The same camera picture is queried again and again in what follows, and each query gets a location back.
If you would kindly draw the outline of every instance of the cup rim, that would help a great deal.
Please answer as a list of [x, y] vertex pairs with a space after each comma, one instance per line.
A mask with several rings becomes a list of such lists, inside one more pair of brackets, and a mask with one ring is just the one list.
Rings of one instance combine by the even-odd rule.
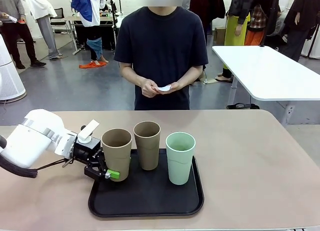
[[[170, 147], [170, 145], [168, 145], [168, 138], [169, 138], [171, 135], [175, 135], [175, 134], [185, 134], [185, 135], [189, 135], [189, 136], [193, 139], [193, 141], [194, 141], [193, 146], [192, 146], [191, 148], [189, 148], [188, 150], [184, 150], [184, 151], [175, 150], [174, 148]], [[170, 133], [170, 134], [166, 137], [166, 139], [165, 139], [165, 145], [166, 145], [167, 147], [170, 147], [170, 149], [172, 149], [172, 150], [175, 151], [175, 152], [184, 153], [184, 152], [188, 152], [188, 151], [190, 151], [190, 150], [193, 150], [193, 149], [195, 148], [195, 146], [196, 146], [196, 139], [195, 139], [195, 137], [193, 137], [190, 133], [187, 133], [187, 132], [173, 132], [173, 133]]]
[[[102, 138], [103, 138], [103, 136], [104, 136], [107, 132], [112, 131], [112, 130], [124, 130], [124, 131], [128, 132], [128, 133], [130, 134], [130, 141], [127, 142], [125, 145], [122, 145], [122, 146], [119, 146], [119, 147], [114, 147], [114, 146], [110, 146], [110, 145], [105, 144], [105, 142], [103, 141]], [[123, 148], [123, 147], [127, 146], [128, 144], [130, 144], [130, 143], [132, 142], [132, 134], [131, 134], [128, 130], [126, 130], [126, 129], [124, 129], [124, 128], [112, 128], [112, 129], [109, 129], [109, 130], [107, 130], [106, 132], [104, 132], [104, 134], [102, 134], [102, 136], [101, 136], [101, 142], [102, 142], [103, 145], [107, 146], [108, 148], [120, 149], [120, 148]]]
[[[137, 127], [138, 125], [142, 124], [142, 123], [154, 123], [154, 124], [158, 125], [158, 127], [159, 127], [159, 132], [157, 132], [155, 135], [152, 135], [152, 136], [149, 136], [149, 137], [143, 137], [143, 136], [140, 136], [139, 134], [136, 134], [136, 131], [135, 131], [136, 127]], [[159, 125], [157, 122], [154, 122], [154, 121], [141, 121], [141, 122], [138, 122], [138, 123], [134, 126], [134, 128], [133, 128], [133, 134], [136, 135], [136, 136], [138, 136], [138, 137], [141, 138], [141, 139], [150, 139], [150, 138], [153, 138], [153, 137], [157, 136], [157, 135], [160, 133], [160, 131], [161, 131], [160, 125]]]

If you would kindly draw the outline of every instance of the green cup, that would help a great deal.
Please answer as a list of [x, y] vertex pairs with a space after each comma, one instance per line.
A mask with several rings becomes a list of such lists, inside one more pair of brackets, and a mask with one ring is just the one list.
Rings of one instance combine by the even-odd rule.
[[188, 182], [196, 140], [186, 132], [174, 132], [166, 140], [169, 179], [175, 185]]

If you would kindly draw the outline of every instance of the robotic arm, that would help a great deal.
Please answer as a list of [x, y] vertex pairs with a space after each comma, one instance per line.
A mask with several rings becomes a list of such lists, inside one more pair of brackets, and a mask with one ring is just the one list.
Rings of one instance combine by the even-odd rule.
[[[98, 125], [92, 120], [76, 134], [65, 129], [58, 115], [44, 109], [32, 110], [7, 139], [0, 136], [0, 167], [21, 177], [36, 178], [38, 170], [60, 163], [64, 163], [64, 168], [78, 161], [86, 165], [84, 174], [96, 181], [117, 179], [119, 173], [106, 166], [101, 141], [91, 137]], [[29, 169], [45, 150], [63, 156], [63, 159]]]

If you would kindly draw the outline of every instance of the neck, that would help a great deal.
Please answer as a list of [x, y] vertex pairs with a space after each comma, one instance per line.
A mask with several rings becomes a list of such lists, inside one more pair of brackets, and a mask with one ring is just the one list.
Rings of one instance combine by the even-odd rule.
[[166, 16], [173, 13], [177, 7], [148, 7], [151, 12], [155, 13], [156, 15]]

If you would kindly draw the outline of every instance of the cardboard box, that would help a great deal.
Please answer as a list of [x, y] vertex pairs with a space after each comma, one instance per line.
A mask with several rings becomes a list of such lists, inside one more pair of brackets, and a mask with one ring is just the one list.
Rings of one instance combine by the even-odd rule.
[[216, 27], [214, 30], [213, 44], [223, 46], [225, 45], [226, 37], [226, 28], [225, 27]]

